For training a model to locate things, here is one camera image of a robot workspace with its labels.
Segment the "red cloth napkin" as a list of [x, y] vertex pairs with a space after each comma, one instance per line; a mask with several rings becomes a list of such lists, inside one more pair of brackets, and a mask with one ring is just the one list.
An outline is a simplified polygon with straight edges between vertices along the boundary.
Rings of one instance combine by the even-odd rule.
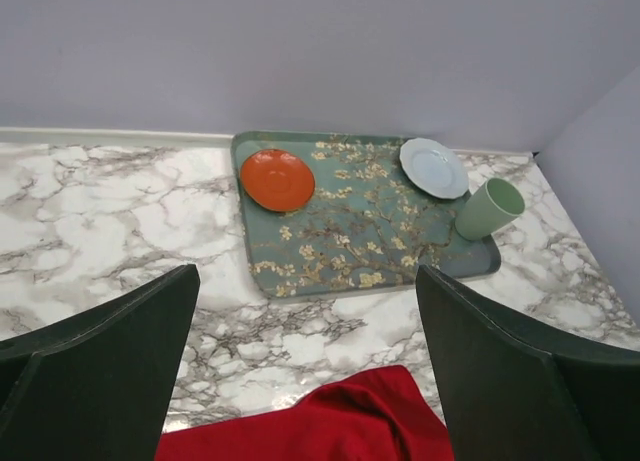
[[158, 460], [451, 460], [444, 424], [403, 366], [323, 385], [293, 407], [161, 436]]

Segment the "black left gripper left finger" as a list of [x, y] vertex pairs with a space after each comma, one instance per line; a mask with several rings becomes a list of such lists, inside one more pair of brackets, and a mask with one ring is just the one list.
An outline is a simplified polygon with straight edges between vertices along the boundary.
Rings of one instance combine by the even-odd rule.
[[2, 459], [153, 459], [199, 287], [182, 265], [2, 341]]

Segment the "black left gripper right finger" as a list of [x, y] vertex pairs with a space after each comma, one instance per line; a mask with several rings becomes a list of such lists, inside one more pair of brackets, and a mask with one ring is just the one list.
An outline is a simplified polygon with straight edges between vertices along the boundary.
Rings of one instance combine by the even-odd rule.
[[636, 460], [639, 354], [423, 265], [420, 317], [457, 460]]

